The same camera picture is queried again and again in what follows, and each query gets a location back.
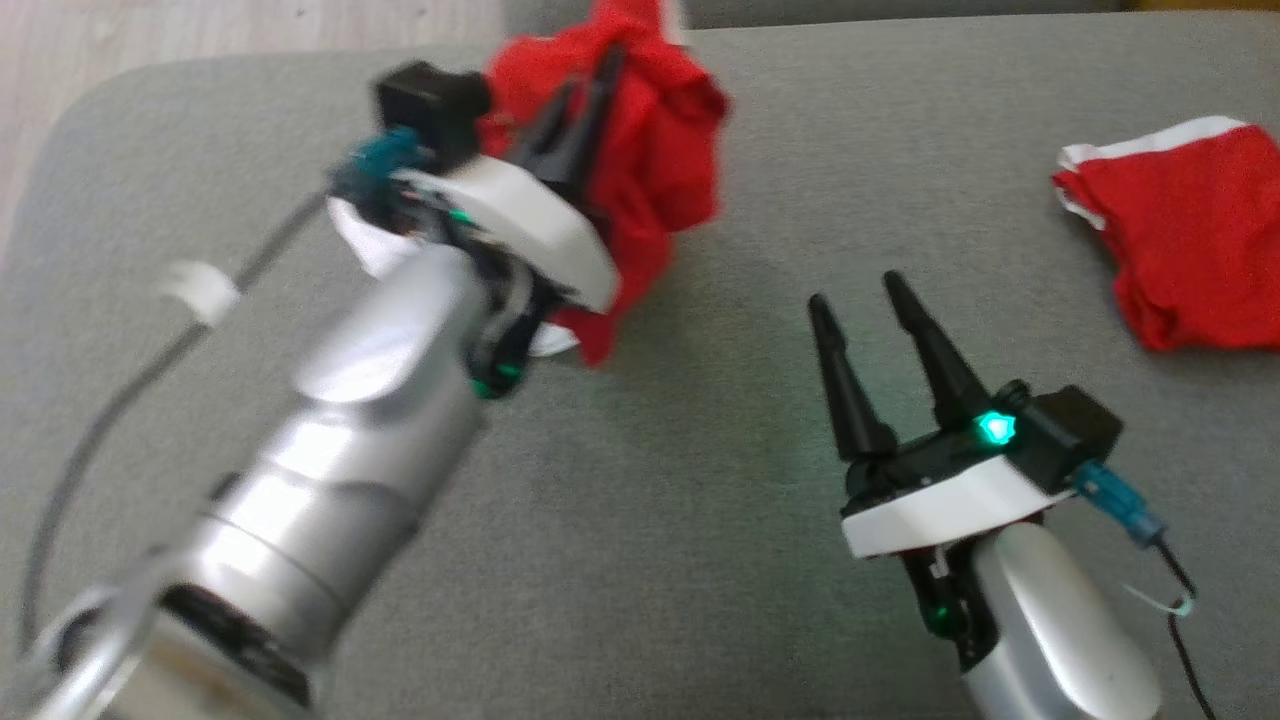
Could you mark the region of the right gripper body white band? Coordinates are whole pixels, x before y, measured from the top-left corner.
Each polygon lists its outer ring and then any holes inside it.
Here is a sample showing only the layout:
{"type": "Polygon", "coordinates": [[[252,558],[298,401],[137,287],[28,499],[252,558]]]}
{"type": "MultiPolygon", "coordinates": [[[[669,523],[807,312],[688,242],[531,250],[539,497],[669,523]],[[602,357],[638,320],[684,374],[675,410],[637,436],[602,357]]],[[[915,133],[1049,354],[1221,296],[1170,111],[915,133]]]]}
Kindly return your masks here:
{"type": "Polygon", "coordinates": [[[855,462],[841,530],[852,555],[869,559],[947,544],[1036,515],[1062,502],[1068,486],[1046,489],[1015,465],[1027,433],[1014,416],[983,414],[891,455],[855,462]]]}

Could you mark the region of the red shorts with white trim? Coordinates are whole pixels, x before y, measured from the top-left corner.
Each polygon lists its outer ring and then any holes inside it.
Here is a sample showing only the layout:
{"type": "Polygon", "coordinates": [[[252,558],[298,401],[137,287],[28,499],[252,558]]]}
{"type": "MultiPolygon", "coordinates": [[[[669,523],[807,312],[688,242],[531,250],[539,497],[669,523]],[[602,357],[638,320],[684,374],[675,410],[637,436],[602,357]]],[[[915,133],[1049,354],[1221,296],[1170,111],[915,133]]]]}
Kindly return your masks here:
{"type": "Polygon", "coordinates": [[[1073,143],[1052,178],[1101,238],[1139,345],[1280,354],[1280,142],[1199,117],[1116,143],[1073,143]]]}

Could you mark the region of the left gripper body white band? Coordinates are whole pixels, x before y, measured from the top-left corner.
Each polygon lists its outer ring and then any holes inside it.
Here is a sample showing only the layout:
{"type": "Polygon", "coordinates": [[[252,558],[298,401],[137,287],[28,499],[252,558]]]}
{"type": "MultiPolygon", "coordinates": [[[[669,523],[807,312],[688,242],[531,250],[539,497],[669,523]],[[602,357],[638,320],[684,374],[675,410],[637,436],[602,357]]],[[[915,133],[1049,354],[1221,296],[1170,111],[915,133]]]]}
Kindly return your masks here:
{"type": "Polygon", "coordinates": [[[396,172],[415,190],[440,193],[556,284],[570,304],[607,314],[620,272],[594,224],[530,172],[498,158],[472,158],[436,176],[396,172]]]}

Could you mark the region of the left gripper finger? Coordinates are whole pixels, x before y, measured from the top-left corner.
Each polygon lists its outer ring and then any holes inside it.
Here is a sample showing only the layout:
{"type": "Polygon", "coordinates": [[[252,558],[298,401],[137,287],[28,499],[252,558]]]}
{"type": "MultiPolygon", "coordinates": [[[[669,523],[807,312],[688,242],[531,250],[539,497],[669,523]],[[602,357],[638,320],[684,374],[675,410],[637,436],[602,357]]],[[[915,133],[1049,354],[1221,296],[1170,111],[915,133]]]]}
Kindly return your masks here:
{"type": "Polygon", "coordinates": [[[559,88],[553,142],[556,183],[589,182],[626,55],[626,46],[609,44],[590,77],[567,79],[559,88]]]}
{"type": "Polygon", "coordinates": [[[513,164],[531,173],[584,173],[582,132],[572,118],[579,83],[562,83],[513,145],[513,164]]]}

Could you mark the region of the red basketball jersey white sleeves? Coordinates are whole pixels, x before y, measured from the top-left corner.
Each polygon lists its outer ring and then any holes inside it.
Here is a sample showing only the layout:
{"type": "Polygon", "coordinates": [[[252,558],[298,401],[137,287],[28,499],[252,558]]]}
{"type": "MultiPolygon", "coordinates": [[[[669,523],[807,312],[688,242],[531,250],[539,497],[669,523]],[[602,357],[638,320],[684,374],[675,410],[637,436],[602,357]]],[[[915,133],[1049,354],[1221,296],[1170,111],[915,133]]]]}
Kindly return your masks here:
{"type": "Polygon", "coordinates": [[[415,255],[431,231],[472,254],[490,286],[495,319],[465,351],[471,377],[490,395],[513,384],[531,357],[576,348],[603,363],[622,318],[660,278],[675,236],[704,224],[718,208],[718,136],[730,101],[712,74],[675,37],[675,0],[591,0],[584,20],[550,35],[509,41],[480,70],[492,110],[477,123],[475,158],[513,164],[513,145],[571,78],[588,78],[609,44],[627,55],[588,183],[556,183],[531,173],[595,227],[620,272],[607,314],[570,304],[561,288],[440,193],[393,174],[380,201],[329,197],[328,211],[366,273],[381,278],[415,255]]]}

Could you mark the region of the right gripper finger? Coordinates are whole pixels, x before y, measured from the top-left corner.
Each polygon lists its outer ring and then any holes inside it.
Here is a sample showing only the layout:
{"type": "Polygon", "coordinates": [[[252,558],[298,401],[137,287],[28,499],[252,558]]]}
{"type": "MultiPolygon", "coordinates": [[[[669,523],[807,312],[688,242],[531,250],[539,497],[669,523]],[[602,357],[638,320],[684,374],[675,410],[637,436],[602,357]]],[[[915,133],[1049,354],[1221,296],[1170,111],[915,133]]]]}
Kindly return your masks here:
{"type": "Polygon", "coordinates": [[[850,365],[847,340],[826,296],[814,293],[806,309],[838,457],[867,462],[891,456],[899,447],[897,437],[876,414],[850,365]]]}
{"type": "Polygon", "coordinates": [[[977,420],[992,410],[988,389],[943,328],[927,311],[902,273],[886,272],[884,290],[899,324],[916,347],[940,428],[974,429],[977,420]]]}

